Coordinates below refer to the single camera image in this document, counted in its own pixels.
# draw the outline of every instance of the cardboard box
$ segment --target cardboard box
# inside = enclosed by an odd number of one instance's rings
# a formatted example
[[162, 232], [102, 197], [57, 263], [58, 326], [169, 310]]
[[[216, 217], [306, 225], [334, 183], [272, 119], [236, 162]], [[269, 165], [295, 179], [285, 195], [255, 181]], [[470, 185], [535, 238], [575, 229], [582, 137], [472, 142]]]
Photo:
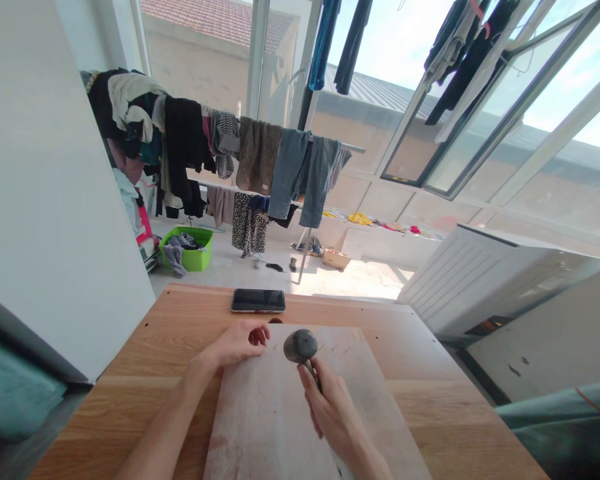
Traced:
[[322, 263], [340, 270], [347, 268], [350, 261], [346, 254], [333, 249], [325, 249], [325, 254], [322, 256]]

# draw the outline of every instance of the left hand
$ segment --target left hand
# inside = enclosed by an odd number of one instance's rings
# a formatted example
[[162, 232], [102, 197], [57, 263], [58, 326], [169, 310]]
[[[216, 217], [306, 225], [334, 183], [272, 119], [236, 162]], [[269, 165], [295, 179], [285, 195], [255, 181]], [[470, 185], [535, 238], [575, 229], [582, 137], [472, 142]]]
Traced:
[[218, 340], [208, 346], [202, 355], [208, 356], [216, 368], [233, 365], [242, 360], [259, 357], [271, 338], [264, 320], [236, 320]]

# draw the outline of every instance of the yellow cloth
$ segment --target yellow cloth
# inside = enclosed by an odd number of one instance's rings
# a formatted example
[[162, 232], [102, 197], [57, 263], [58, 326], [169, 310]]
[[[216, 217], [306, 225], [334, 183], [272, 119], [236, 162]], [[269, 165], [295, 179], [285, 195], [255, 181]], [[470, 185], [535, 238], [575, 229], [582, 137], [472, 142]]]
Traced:
[[367, 218], [364, 213], [356, 212], [349, 216], [349, 221], [357, 223], [358, 225], [372, 225], [373, 222]]

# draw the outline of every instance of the red tiled roof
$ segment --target red tiled roof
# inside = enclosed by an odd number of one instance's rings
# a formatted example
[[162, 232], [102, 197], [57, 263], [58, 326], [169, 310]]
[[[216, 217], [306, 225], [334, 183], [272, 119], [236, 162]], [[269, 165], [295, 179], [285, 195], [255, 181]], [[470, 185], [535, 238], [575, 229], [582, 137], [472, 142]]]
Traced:
[[[244, 47], [251, 43], [252, 5], [236, 0], [140, 0], [142, 13]], [[265, 50], [275, 53], [293, 17], [269, 12]]]

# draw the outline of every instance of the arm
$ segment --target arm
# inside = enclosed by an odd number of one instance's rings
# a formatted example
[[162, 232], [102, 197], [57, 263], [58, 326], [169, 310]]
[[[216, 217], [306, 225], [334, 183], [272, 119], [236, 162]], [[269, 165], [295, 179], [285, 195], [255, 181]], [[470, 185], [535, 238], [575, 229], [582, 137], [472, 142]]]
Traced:
[[172, 478], [193, 414], [213, 374], [219, 367], [259, 357], [270, 337], [269, 326], [264, 321], [238, 320], [216, 342], [196, 356], [132, 450], [116, 479]]
[[369, 438], [344, 379], [320, 359], [314, 358], [311, 362], [322, 384], [322, 393], [304, 365], [298, 365], [298, 372], [318, 437], [327, 438], [329, 446], [356, 479], [392, 480], [389, 466]]

